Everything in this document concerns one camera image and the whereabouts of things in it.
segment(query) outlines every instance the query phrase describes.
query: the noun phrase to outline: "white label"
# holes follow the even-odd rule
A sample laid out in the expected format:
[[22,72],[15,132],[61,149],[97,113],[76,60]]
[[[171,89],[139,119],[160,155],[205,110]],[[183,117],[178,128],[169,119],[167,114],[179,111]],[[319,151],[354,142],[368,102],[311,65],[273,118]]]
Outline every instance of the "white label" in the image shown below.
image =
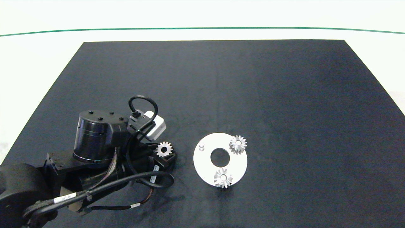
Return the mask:
[[[155,165],[155,167],[153,168],[153,171],[159,171],[159,166]],[[151,180],[152,183],[155,183],[156,181],[156,176],[151,176]]]
[[140,205],[141,205],[141,203],[131,204],[131,208],[134,208],[134,207],[137,207],[137,206],[140,206]]
[[59,196],[59,197],[56,197],[56,198],[53,199],[53,202],[54,202],[54,203],[59,203],[59,202],[65,201],[65,200],[67,200],[67,199],[73,198],[73,197],[75,197],[75,196],[76,196],[76,192],[73,192],[73,193],[68,194],[68,195],[66,195],[66,196]]

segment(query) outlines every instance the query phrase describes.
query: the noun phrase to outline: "black cable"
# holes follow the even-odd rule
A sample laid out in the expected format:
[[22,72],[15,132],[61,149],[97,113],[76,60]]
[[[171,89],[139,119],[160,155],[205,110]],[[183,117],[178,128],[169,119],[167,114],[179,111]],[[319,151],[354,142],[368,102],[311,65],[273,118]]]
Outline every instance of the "black cable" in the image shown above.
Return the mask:
[[[136,172],[135,168],[131,164],[131,158],[130,158],[130,153],[129,153],[130,152],[129,151],[130,150],[130,141],[131,141],[131,139],[133,137],[135,137],[135,139],[137,140],[137,142],[139,144],[139,142],[144,138],[145,134],[141,133],[142,136],[139,139],[137,139],[138,134],[141,131],[143,131],[150,123],[152,123],[155,120],[156,116],[158,115],[158,105],[156,104],[156,102],[154,100],[152,100],[151,98],[145,97],[145,96],[142,96],[142,95],[133,96],[128,100],[128,105],[129,105],[129,108],[131,109],[132,112],[137,112],[137,110],[134,108],[134,104],[132,103],[133,100],[135,100],[135,99],[143,99],[143,100],[146,100],[149,103],[151,103],[151,105],[153,105],[154,112],[153,112],[152,118],[150,118],[144,125],[142,125],[138,129],[138,132],[136,132],[136,134],[134,136],[131,135],[129,137],[128,141],[126,142],[125,159],[126,159],[126,163],[127,163],[128,167],[129,167],[129,169],[131,170],[131,172],[133,174],[136,174],[137,172]],[[155,187],[155,188],[162,188],[163,187],[162,185],[152,183],[152,182],[146,180],[145,178],[141,178],[140,181],[141,181],[142,184],[144,184],[146,186],[149,186],[149,187]]]
[[32,213],[31,219],[30,221],[36,221],[41,215],[46,214],[46,213],[50,213],[52,211],[58,210],[62,207],[68,206],[74,202],[78,202],[80,200],[85,199],[88,196],[92,196],[94,194],[97,194],[99,192],[105,191],[107,189],[110,189],[112,187],[115,187],[117,185],[123,184],[123,183],[127,183],[129,181],[135,180],[135,179],[139,179],[139,178],[143,178],[143,177],[151,177],[151,176],[165,176],[165,177],[169,177],[171,182],[169,184],[164,185],[164,187],[170,187],[173,183],[174,183],[174,177],[167,173],[167,172],[161,172],[161,171],[152,171],[152,172],[143,172],[140,174],[135,174],[135,175],[131,175],[131,176],[127,176],[124,177],[122,179],[116,180],[116,181],[111,181],[105,185],[101,185],[99,187],[96,187],[95,189],[92,190],[87,190],[84,191],[83,193],[80,193],[79,195],[69,198],[67,200],[52,204],[52,205],[48,205],[45,207],[42,207],[36,211],[34,211]]
[[153,112],[153,116],[152,118],[150,118],[150,120],[148,120],[144,125],[142,125],[138,131],[143,131],[150,123],[152,123],[152,121],[156,118],[156,116],[158,115],[158,105],[156,104],[156,102],[154,100],[152,100],[149,97],[145,97],[142,95],[137,95],[137,96],[133,96],[128,100],[128,105],[129,108],[131,109],[132,112],[137,112],[137,110],[134,108],[134,104],[132,104],[132,101],[135,99],[143,99],[148,101],[149,103],[151,103],[153,105],[154,108],[154,112]]
[[[144,203],[146,203],[146,202],[150,199],[150,197],[152,196],[153,192],[154,192],[154,189],[151,187],[151,188],[149,189],[148,195],[147,195],[143,200],[141,200],[141,201],[139,202],[139,206],[142,205],[142,204],[144,204]],[[126,206],[92,206],[90,209],[91,209],[92,211],[94,211],[94,210],[121,211],[121,210],[131,209],[131,208],[133,208],[133,205],[136,205],[136,204],[126,205]]]

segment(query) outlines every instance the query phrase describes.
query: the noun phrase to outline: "black cylindrical motor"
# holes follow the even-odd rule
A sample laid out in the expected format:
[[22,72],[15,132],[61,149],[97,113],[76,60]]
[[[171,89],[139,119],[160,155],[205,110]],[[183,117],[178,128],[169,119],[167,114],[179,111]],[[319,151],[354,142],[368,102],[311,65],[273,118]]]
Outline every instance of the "black cylindrical motor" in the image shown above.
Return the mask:
[[73,156],[86,163],[107,163],[115,147],[124,145],[128,118],[114,112],[83,111],[79,115]]

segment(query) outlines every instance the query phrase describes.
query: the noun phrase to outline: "green line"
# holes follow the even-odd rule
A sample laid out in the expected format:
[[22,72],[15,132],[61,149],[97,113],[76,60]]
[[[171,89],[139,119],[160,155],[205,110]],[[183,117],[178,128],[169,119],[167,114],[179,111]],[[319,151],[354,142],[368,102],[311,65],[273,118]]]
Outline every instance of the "green line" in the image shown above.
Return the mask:
[[48,32],[76,32],[76,31],[102,31],[102,30],[190,30],[190,29],[323,29],[323,30],[347,30],[347,31],[360,31],[360,32],[382,32],[382,33],[394,33],[405,34],[405,32],[393,32],[382,30],[370,30],[370,29],[357,29],[357,28],[323,28],[323,27],[180,27],[180,28],[84,28],[84,29],[63,29],[63,30],[49,30],[38,32],[22,32],[0,35],[0,37],[36,34],[36,33],[48,33]]

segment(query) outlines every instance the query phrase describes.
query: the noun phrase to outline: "gear teeth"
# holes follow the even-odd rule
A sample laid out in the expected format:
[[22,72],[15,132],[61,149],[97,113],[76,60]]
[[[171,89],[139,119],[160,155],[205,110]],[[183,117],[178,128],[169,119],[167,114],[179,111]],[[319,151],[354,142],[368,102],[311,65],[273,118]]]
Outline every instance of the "gear teeth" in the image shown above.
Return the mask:
[[171,154],[173,151],[173,146],[171,145],[171,143],[169,142],[161,142],[157,148],[155,149],[155,153],[159,156],[159,157],[165,157],[169,154]]
[[218,171],[215,172],[214,174],[214,183],[216,187],[220,187],[220,188],[225,188],[227,189],[228,187],[230,187],[232,185],[232,180],[233,177],[232,175],[228,175],[227,170],[219,169]]
[[243,136],[233,136],[229,142],[229,149],[234,154],[241,154],[246,149],[246,139]]

